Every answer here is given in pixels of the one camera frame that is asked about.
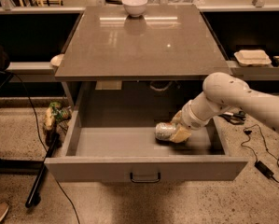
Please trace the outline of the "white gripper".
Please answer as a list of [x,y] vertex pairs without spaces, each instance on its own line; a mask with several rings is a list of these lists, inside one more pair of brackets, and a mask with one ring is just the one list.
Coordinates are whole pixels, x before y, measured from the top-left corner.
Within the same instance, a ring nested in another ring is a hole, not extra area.
[[204,127],[213,116],[212,110],[207,103],[190,100],[181,110],[179,110],[172,118],[172,123],[180,123],[189,127],[177,124],[174,133],[170,137],[170,141],[174,143],[182,143],[191,137],[191,130],[199,130]]

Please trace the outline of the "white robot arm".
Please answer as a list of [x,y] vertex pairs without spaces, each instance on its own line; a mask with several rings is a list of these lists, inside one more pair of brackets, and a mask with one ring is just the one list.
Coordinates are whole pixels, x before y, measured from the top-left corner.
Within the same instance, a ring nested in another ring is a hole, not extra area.
[[172,122],[198,130],[232,107],[240,108],[279,134],[279,97],[252,90],[239,78],[213,73],[202,84],[202,93],[189,100]]

